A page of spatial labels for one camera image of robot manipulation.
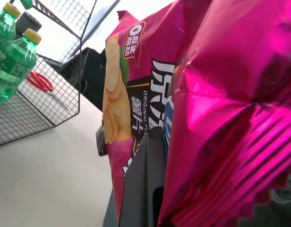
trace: scissors handle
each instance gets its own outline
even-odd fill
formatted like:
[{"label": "scissors handle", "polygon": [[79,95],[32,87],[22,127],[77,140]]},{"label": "scissors handle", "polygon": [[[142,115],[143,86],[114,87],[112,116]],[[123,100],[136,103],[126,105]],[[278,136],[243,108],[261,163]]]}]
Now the scissors handle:
[{"label": "scissors handle", "polygon": [[54,87],[52,86],[51,82],[43,75],[37,72],[31,72],[30,75],[27,77],[27,80],[33,84],[34,86],[38,87],[43,91],[53,91]]}]

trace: black wire rack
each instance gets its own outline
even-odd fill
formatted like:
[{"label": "black wire rack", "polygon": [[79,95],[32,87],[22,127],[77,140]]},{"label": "black wire rack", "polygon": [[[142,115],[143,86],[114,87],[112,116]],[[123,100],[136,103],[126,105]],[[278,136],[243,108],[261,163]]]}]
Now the black wire rack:
[{"label": "black wire rack", "polygon": [[[11,2],[15,6],[20,4],[19,0]],[[75,68],[82,66],[82,38],[96,2],[91,9],[86,9],[78,0],[46,0],[46,5],[32,0],[33,8],[28,9],[27,13],[45,15],[60,29],[66,30],[68,35],[64,38],[73,42],[58,61],[37,55],[33,71],[49,79],[54,87],[52,92],[44,92],[24,80],[14,96],[0,103],[0,146],[53,129],[79,114],[81,70]],[[56,14],[66,19],[67,23]],[[71,57],[77,47],[79,51]],[[69,83],[73,77],[78,78],[77,84]]]}]

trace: red scissors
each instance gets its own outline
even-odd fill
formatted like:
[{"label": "red scissors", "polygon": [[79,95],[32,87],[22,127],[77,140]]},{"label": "red scissors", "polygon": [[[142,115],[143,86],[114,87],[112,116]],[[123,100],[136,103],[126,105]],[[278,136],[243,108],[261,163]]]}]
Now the red scissors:
[{"label": "red scissors", "polygon": [[31,72],[30,75],[27,77],[27,80],[43,91],[54,90],[54,87],[52,86],[52,83],[49,81],[49,79],[47,79],[40,73]]},{"label": "red scissors", "polygon": [[37,88],[45,91],[45,92],[49,92],[49,95],[52,96],[57,103],[62,106],[65,110],[68,111],[67,106],[59,99],[57,98],[54,94],[52,94],[52,91],[54,90],[54,87],[52,86],[52,83],[49,81],[49,79],[47,79],[45,76],[43,76],[40,73],[37,72],[31,72],[29,74],[29,76],[27,77],[27,80],[33,84],[34,86],[36,86]]}]

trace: white table surface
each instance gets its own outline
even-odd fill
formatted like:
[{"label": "white table surface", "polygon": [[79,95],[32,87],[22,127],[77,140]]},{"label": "white table surface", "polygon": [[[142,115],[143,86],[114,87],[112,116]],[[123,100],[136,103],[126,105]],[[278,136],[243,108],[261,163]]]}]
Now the white table surface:
[{"label": "white table surface", "polygon": [[101,227],[112,183],[95,133],[102,113],[81,96],[78,116],[0,147],[0,227]]}]

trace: snack bag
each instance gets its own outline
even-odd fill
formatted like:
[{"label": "snack bag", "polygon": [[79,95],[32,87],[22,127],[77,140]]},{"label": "snack bag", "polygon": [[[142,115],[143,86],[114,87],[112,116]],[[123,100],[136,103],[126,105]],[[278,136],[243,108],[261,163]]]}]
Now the snack bag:
[{"label": "snack bag", "polygon": [[291,173],[291,0],[216,0],[195,31],[167,98],[158,226],[237,226]]},{"label": "snack bag", "polygon": [[137,23],[121,12],[120,25],[106,40],[103,125],[118,219],[126,171],[146,132],[163,126],[174,63],[204,17],[198,11],[208,6],[178,0]]}]

